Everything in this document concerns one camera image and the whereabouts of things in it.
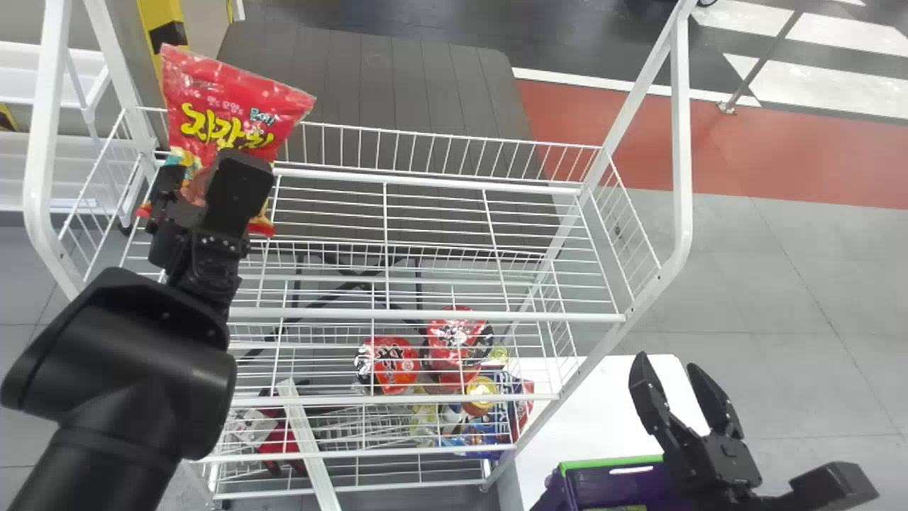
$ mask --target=white table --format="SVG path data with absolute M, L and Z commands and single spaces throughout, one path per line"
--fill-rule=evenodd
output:
M 546 476 L 562 461 L 662 453 L 640 424 L 627 391 L 633 360 L 633 356 L 605 357 L 529 442 L 515 460 L 514 470 L 498 480 L 502 511 L 529 510 L 545 491 Z M 662 380 L 672 412 L 700 435 L 708 433 L 681 361 L 674 355 L 650 355 L 649 360 Z M 533 372 L 545 371 L 546 360 L 522 359 L 521 365 L 532 378 Z M 535 420 L 547 405 L 537 401 L 529 420 Z

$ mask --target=yellow lid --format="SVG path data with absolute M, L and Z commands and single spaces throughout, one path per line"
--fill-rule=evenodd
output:
M 493 346 L 492 350 L 489 351 L 489 358 L 495 360 L 499 364 L 505 365 L 510 359 L 508 354 L 508 349 L 505 346 Z
M 473 398 L 471 404 L 478 408 L 491 408 L 492 401 L 484 401 L 483 396 L 496 394 L 495 382 L 488 376 L 476 376 L 467 384 L 467 395 Z

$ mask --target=black floor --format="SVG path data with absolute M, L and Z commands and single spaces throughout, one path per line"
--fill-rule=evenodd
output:
M 906 0 L 748 0 L 893 25 L 908 34 Z M 672 0 L 246 0 L 250 20 L 498 49 L 515 67 L 633 81 L 674 7 Z M 690 26 L 691 86 L 731 92 L 740 77 L 722 53 L 761 56 L 771 37 Z M 785 41 L 774 55 L 797 64 L 908 77 L 901 59 Z M 668 83 L 667 66 L 656 78 Z

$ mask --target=wire grid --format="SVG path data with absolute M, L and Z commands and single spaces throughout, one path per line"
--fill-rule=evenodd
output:
M 449 406 L 439 403 L 416 403 L 411 405 L 361 405 L 361 406 L 306 406 L 312 433 L 316 444 L 324 453 L 341 453 L 388 449 L 440 447 L 440 450 L 457 450 L 446 446 L 444 439 L 454 431 L 453 424 L 446 424 L 440 412 Z M 485 420 L 483 426 L 488 432 L 473 432 L 471 445 L 488 446 L 488 451 L 509 450 L 511 426 L 508 422 L 507 404 L 502 403 L 499 413 Z M 214 451 L 218 456 L 230 459 L 268 460 L 275 453 L 299 453 L 292 428 L 287 428 L 284 408 L 281 406 L 260 406 L 231 410 L 222 440 Z
M 69 251 L 70 260 L 80 276 L 78 286 L 102 268 L 102 250 L 112 230 L 119 225 L 118 216 L 127 221 L 132 216 L 129 195 L 141 184 L 137 181 L 139 152 L 132 142 L 121 111 L 111 133 L 98 147 L 94 165 L 75 197 L 67 187 L 55 183 L 52 205 L 67 204 L 66 217 L 57 237 Z
M 167 126 L 166 110 L 140 110 Z M 509 182 L 582 182 L 601 149 L 599 145 L 302 121 L 284 141 L 275 166 Z
M 598 247 L 597 254 L 611 255 L 604 268 L 612 281 L 623 284 L 610 292 L 619 310 L 625 312 L 644 287 L 658 277 L 662 264 L 614 164 L 608 166 L 598 186 L 584 191 L 578 203 L 592 205 L 579 209 L 585 212 L 581 213 L 583 221 L 595 226 L 591 227 L 593 237 L 607 242 L 607 247 Z
M 455 455 L 340 457 L 324 460 L 337 492 L 425 486 L 477 485 L 484 478 L 483 460 Z M 213 478 L 213 498 L 312 495 L 311 481 L 289 462 L 276 462 L 280 474 L 262 461 L 204 464 Z
M 272 214 L 282 211 L 285 192 L 298 190 L 287 191 L 286 181 L 278 181 Z M 233 306 L 303 306 L 355 281 L 367 286 L 347 289 L 348 305 L 373 310 L 468 306 L 508 313 L 536 300 L 547 311 L 617 312 L 597 247 L 576 208 L 559 213 L 566 208 L 548 205 L 543 208 L 547 211 L 518 214 L 505 209 L 513 202 L 486 200 L 480 201 L 481 209 L 466 212 L 441 205 L 437 197 L 399 193 L 434 205 L 385 209 L 364 195 L 380 202 L 395 196 L 360 192 L 351 197 L 326 187 L 308 199 L 305 213 L 288 211 L 285 217 L 306 216 L 308 221 L 278 218 L 273 239 L 254 237 L 251 252 L 241 261 L 243 284 Z M 362 222 L 354 224 L 352 215 Z M 569 225 L 567 230 L 558 230 L 561 221 Z M 158 269 L 145 263 L 152 238 L 142 229 L 143 219 L 137 225 L 124 265 L 157 277 Z M 547 260 L 556 237 L 564 245 Z
M 503 355 L 459 368 L 431 365 L 443 359 L 433 358 L 423 348 L 427 325 L 418 321 L 283 318 L 263 322 L 234 318 L 230 352 L 238 367 L 235 396 L 276 396 L 276 385 L 292 378 L 298 384 L 302 400 L 311 403 L 324 402 L 325 396 L 330 396 L 333 404 L 366 404 L 420 395 L 427 401 L 432 398 L 460 402 L 472 400 L 466 394 L 466 386 L 476 375 L 494 379 L 504 373 L 533 382 L 533 388 L 514 394 L 513 386 L 497 385 L 493 399 L 552 399 L 578 367 L 577 350 L 567 322 L 489 322 L 495 333 L 493 347 Z M 398 381 L 397 394 L 383 392 L 375 378 L 374 365 L 365 375 L 359 374 L 354 365 L 359 348 L 375 336 L 395 336 L 403 340 L 402 344 L 416 348 L 419 357 L 413 361 L 414 371 L 419 373 L 416 380 L 401 382 L 404 371 L 385 373 L 394 375 Z M 557 371 L 524 366 L 521 362 L 522 358 L 549 358 L 553 354 L 559 354 Z

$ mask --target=packaged food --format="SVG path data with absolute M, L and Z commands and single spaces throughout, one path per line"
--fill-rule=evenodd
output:
M 422 351 L 427 352 L 428 347 L 423 346 Z M 424 357 L 419 377 L 429 394 L 457 394 L 463 392 L 464 386 L 479 374 L 479 370 L 480 366 L 437 369 Z
M 400 394 L 416 383 L 419 354 L 403 337 L 374 336 L 360 346 L 353 366 L 367 393 Z
M 503 394 L 533 394 L 536 389 L 536 385 L 532 381 L 526 378 L 517 378 L 507 371 L 496 371 L 491 378 L 498 384 L 498 388 L 501 389 Z M 509 435 L 506 435 L 506 437 L 510 442 L 517 442 L 518 437 L 523 434 L 524 427 L 529 420 L 529 414 L 532 411 L 533 402 L 529 399 L 508 401 Z
M 460 403 L 439 403 L 439 424 L 442 435 L 450 435 L 466 418 Z
M 226 425 L 228 433 L 259 454 L 300 452 L 296 436 L 292 429 L 287 428 L 286 418 L 280 408 L 251 408 L 239 412 L 231 410 Z M 272 475 L 281 475 L 278 462 L 266 460 L 262 463 Z M 288 460 L 287 463 L 299 476 L 306 476 L 306 467 L 302 461 Z
M 315 105 L 315 97 L 299 89 L 175 46 L 162 45 L 161 58 L 171 148 L 164 164 L 186 167 L 180 191 L 194 205 L 205 205 L 209 166 L 219 150 L 235 147 L 273 164 L 278 147 Z M 274 234 L 266 207 L 250 220 L 250 232 Z M 137 212 L 149 213 L 147 204 Z
M 443 310 L 473 310 L 467 306 L 446 306 Z M 479 365 L 492 348 L 495 333 L 483 320 L 433 319 L 427 328 L 429 365 L 444 371 Z
M 496 386 L 495 382 L 488 376 L 476 376 L 470 380 L 465 390 L 465 394 L 473 399 L 473 401 L 465 402 L 463 404 L 463 410 L 468 415 L 473 417 L 485 416 L 495 405 L 494 401 L 483 399 L 485 396 L 491 396 L 498 393 L 498 386 Z
M 474 417 L 460 425 L 451 434 L 442 436 L 438 444 L 442 447 L 453 446 L 494 446 L 506 443 L 498 434 L 498 428 L 491 416 Z M 497 460 L 501 451 L 468 451 L 455 453 L 458 456 Z
M 435 445 L 439 434 L 439 407 L 434 403 L 417 403 L 410 416 L 410 435 L 418 447 Z

